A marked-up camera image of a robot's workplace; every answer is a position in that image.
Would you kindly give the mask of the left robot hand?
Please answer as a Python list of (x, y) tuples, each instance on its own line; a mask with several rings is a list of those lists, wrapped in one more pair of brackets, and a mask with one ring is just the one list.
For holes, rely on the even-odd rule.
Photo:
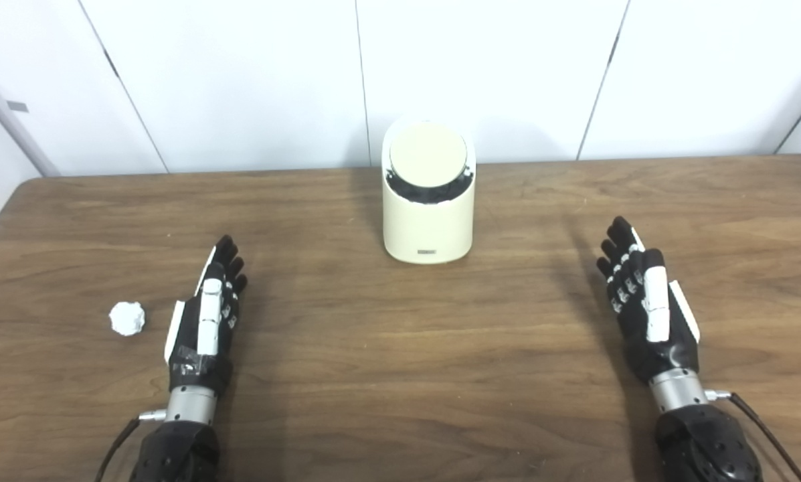
[(198, 386), (220, 397), (231, 384), (233, 335), (248, 284), (238, 251), (232, 236), (223, 235), (207, 257), (194, 295), (176, 302), (165, 345), (171, 392)]

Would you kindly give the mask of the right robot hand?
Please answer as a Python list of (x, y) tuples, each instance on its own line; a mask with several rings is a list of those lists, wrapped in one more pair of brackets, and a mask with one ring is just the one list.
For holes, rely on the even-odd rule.
[(660, 250), (616, 216), (601, 243), (596, 266), (624, 340), (627, 366), (641, 382), (669, 370), (699, 372), (700, 330), (679, 282)]

